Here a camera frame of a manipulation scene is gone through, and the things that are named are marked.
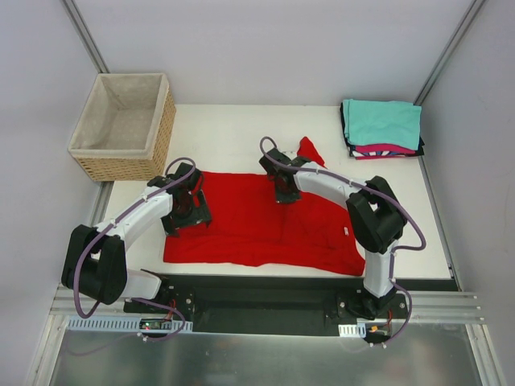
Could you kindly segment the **black t shirt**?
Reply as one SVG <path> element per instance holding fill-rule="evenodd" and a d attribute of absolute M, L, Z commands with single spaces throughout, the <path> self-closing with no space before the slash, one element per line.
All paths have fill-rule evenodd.
<path fill-rule="evenodd" d="M 340 122 L 341 122 L 341 126 L 342 126 L 342 132 L 344 134 L 344 143 L 347 147 L 349 156 L 352 157 L 349 149 L 350 149 L 350 146 L 355 146 L 355 145 L 350 143 L 349 135 L 346 133 L 347 126 L 346 126 L 346 120 L 344 117 L 344 102 L 340 103 Z M 425 142 L 423 141 L 423 139 L 419 138 L 418 148 L 415 150 L 416 155 L 412 156 L 412 157 L 405 157 L 405 158 L 417 158 L 417 157 L 423 156 L 424 155 L 424 149 L 423 149 L 424 145 L 425 145 Z"/>

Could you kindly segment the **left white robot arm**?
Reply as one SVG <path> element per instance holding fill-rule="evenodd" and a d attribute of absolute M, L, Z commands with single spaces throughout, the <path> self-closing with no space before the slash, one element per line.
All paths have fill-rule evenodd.
<path fill-rule="evenodd" d="M 210 225 L 212 215 L 202 191 L 204 175 L 190 158 L 171 163 L 175 172 L 157 175 L 135 201 L 109 220 L 73 229 L 61 273 L 61 284 L 73 291 L 76 308 L 81 294 L 98 304 L 119 298 L 141 298 L 151 312 L 163 312 L 170 294 L 164 279 L 143 269 L 129 269 L 126 254 L 146 230 L 157 223 L 167 236 L 181 228 Z"/>

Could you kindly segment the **red t shirt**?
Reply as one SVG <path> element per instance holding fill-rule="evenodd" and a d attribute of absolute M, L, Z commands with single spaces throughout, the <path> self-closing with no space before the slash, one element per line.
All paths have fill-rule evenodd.
<path fill-rule="evenodd" d="M 265 175 L 205 171 L 203 177 L 212 222 L 167 237 L 164 262 L 293 265 L 350 276 L 365 271 L 342 207 L 310 193 L 277 203 Z"/>

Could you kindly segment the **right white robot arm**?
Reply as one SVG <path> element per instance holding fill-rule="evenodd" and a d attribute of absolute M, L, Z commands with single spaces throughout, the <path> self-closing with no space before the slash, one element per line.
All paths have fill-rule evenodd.
<path fill-rule="evenodd" d="M 291 159 L 276 148 L 264 153 L 259 163 L 274 181 L 280 203 L 310 193 L 347 211 L 355 240 L 365 250 L 365 276 L 363 289 L 346 301 L 346 310 L 368 320 L 381 317 L 397 293 L 393 251 L 407 223 L 389 184 L 379 176 L 351 180 L 308 158 Z"/>

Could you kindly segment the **wicker basket with cloth liner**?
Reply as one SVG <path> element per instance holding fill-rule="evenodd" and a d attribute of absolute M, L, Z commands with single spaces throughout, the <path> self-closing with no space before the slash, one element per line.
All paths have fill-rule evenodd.
<path fill-rule="evenodd" d="M 99 74 L 68 152 L 94 182 L 163 173 L 176 107 L 164 73 Z"/>

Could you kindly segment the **pink t shirt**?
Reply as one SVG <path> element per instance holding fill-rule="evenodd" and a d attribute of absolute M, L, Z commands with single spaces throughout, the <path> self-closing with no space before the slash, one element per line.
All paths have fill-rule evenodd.
<path fill-rule="evenodd" d="M 354 158 L 404 158 L 416 155 L 415 150 L 391 144 L 350 146 L 349 150 L 351 156 Z"/>

